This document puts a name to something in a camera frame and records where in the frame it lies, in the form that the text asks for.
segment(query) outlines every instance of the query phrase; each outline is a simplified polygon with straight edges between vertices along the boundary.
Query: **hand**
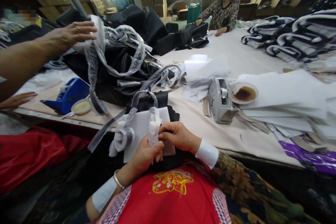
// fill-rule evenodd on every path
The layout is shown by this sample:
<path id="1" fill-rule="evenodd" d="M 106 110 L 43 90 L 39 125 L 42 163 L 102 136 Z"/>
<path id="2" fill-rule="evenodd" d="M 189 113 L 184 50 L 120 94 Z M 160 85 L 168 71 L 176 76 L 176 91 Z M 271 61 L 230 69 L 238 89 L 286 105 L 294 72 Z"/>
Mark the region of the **hand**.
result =
<path id="1" fill-rule="evenodd" d="M 135 151 L 134 156 L 129 161 L 129 164 L 131 164 L 131 166 L 133 167 L 134 172 L 140 175 L 141 173 L 147 171 L 154 158 L 156 162 L 162 161 L 163 147 L 164 144 L 161 141 L 150 147 L 148 143 L 148 135 L 145 136 L 141 140 L 137 150 Z"/>
<path id="2" fill-rule="evenodd" d="M 199 26 L 202 22 L 203 22 L 203 19 L 198 19 L 198 20 L 196 21 L 196 26 Z"/>
<path id="3" fill-rule="evenodd" d="M 28 92 L 12 96 L 0 103 L 0 110 L 11 109 L 20 106 L 21 104 L 29 102 L 29 97 L 37 96 L 35 92 Z"/>
<path id="4" fill-rule="evenodd" d="M 220 36 L 222 33 L 225 33 L 228 30 L 227 27 L 223 27 L 217 30 L 217 33 L 215 34 L 216 37 Z"/>
<path id="5" fill-rule="evenodd" d="M 202 139 L 191 133 L 181 122 L 165 122 L 159 129 L 159 140 L 169 141 L 182 151 L 196 155 Z"/>
<path id="6" fill-rule="evenodd" d="M 92 21 L 74 22 L 64 28 L 52 30 L 35 41 L 44 50 L 49 50 L 49 57 L 55 57 L 67 52 L 77 42 L 95 40 L 97 37 L 90 33 L 96 31 L 97 28 Z"/>

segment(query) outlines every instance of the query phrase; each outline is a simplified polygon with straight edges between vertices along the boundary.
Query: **bowl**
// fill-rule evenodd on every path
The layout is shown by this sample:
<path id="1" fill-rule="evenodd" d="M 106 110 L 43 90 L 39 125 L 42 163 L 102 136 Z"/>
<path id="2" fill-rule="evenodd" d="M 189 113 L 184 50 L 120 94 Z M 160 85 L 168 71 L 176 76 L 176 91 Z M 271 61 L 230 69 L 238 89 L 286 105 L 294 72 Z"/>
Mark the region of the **bowl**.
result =
<path id="1" fill-rule="evenodd" d="M 76 102 L 71 107 L 71 111 L 76 113 L 76 115 L 81 115 L 89 112 L 91 110 L 90 100 L 82 99 Z"/>
<path id="2" fill-rule="evenodd" d="M 237 104 L 249 104 L 259 96 L 257 87 L 248 82 L 236 82 L 230 85 L 230 90 L 230 97 Z"/>

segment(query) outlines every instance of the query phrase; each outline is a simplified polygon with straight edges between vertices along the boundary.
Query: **silver bracelet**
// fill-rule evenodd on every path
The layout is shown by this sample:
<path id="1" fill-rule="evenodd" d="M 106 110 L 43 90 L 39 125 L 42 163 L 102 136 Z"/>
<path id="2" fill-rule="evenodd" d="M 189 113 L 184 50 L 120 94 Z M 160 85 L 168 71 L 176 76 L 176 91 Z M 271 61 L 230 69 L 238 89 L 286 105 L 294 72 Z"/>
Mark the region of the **silver bracelet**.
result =
<path id="1" fill-rule="evenodd" d="M 120 171 L 120 169 L 118 169 L 118 170 L 116 170 L 116 171 L 114 172 L 114 174 L 113 174 L 113 179 L 114 179 L 114 181 L 117 183 L 117 185 L 121 187 L 121 190 L 124 190 L 125 187 L 122 186 L 122 185 L 120 184 L 120 182 L 118 181 L 117 176 L 116 176 L 116 174 L 117 174 L 118 171 Z"/>

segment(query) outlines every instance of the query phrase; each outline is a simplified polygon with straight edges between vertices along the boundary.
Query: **green container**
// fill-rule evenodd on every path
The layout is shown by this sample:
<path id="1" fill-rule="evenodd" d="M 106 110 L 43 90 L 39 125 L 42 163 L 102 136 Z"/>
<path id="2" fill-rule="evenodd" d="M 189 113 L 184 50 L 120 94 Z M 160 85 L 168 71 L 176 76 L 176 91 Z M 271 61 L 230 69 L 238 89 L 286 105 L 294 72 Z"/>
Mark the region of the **green container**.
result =
<path id="1" fill-rule="evenodd" d="M 188 19 L 187 23 L 194 23 L 196 22 L 198 16 L 202 12 L 202 7 L 201 6 L 189 6 L 188 7 Z"/>

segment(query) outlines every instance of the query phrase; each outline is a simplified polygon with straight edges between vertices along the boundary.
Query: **purple fabric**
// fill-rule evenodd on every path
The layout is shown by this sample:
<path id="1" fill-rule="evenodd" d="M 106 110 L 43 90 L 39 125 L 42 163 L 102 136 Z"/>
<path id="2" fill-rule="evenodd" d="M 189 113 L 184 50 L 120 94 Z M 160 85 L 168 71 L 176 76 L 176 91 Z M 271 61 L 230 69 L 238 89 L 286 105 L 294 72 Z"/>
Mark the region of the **purple fabric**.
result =
<path id="1" fill-rule="evenodd" d="M 336 175 L 336 152 L 312 153 L 297 144 L 279 141 L 287 156 L 311 162 L 317 171 Z"/>

